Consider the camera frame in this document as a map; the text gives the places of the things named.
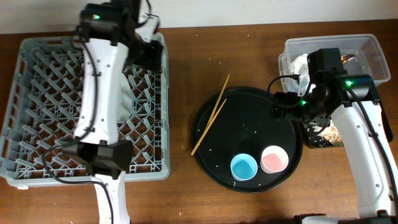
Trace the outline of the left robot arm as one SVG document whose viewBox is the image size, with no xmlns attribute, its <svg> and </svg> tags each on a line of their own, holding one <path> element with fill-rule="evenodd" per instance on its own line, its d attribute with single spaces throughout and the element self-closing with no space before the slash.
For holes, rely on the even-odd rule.
<svg viewBox="0 0 398 224">
<path fill-rule="evenodd" d="M 160 19 L 148 12 L 141 21 L 140 9 L 140 1 L 87 4 L 76 28 L 85 58 L 83 97 L 73 139 L 61 151 L 85 167 L 96 188 L 101 223 L 131 221 L 124 177 L 133 144 L 118 134 L 132 105 L 124 66 L 159 72 L 165 62 L 165 46 L 155 38 Z"/>
</svg>

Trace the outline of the food scraps and rice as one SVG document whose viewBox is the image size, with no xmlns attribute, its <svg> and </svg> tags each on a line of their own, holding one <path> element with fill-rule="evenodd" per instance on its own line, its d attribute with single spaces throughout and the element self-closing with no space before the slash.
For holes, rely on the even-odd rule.
<svg viewBox="0 0 398 224">
<path fill-rule="evenodd" d="M 336 126 L 332 121 L 325 128 L 315 126 L 315 135 L 312 140 L 315 146 L 319 147 L 332 147 L 332 146 L 343 146 L 343 140 Z"/>
</svg>

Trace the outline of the white napkin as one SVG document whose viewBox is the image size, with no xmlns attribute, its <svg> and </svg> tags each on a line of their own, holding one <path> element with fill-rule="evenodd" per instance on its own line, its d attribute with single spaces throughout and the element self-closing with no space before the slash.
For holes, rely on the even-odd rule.
<svg viewBox="0 0 398 224">
<path fill-rule="evenodd" d="M 297 92 L 298 96 L 304 96 L 310 82 L 307 56 L 300 55 L 289 65 L 290 73 L 298 75 L 298 80 L 293 80 L 291 84 L 292 91 Z"/>
</svg>

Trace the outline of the grey round plate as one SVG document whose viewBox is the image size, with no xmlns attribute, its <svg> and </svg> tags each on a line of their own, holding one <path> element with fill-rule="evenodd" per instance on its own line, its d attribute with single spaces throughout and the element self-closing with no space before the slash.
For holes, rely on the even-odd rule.
<svg viewBox="0 0 398 224">
<path fill-rule="evenodd" d="M 121 74 L 121 78 L 119 80 L 119 87 L 119 109 L 117 112 L 117 122 L 123 123 L 131 115 L 128 106 L 132 106 L 132 99 L 129 95 L 131 88 L 125 74 L 123 73 Z"/>
</svg>

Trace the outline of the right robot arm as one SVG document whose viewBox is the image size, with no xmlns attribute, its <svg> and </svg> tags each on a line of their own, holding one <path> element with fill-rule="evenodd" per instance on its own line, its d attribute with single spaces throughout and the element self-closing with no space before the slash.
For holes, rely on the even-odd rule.
<svg viewBox="0 0 398 224">
<path fill-rule="evenodd" d="M 389 146 L 390 128 L 370 75 L 350 75 L 338 48 L 307 56 L 304 95 L 276 92 L 271 116 L 302 123 L 329 118 L 343 140 L 358 196 L 357 219 L 298 215 L 296 223 L 397 223 L 397 165 Z"/>
</svg>

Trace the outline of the brown snack wrapper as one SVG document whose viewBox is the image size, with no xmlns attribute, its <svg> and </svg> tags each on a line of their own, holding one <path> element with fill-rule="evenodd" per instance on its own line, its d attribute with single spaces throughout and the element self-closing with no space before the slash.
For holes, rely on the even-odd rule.
<svg viewBox="0 0 398 224">
<path fill-rule="evenodd" d="M 342 61 L 342 63 L 347 63 L 347 62 L 351 61 L 354 58 L 355 58 L 354 54 L 346 54 L 346 55 L 342 55 L 341 56 L 341 61 Z"/>
</svg>

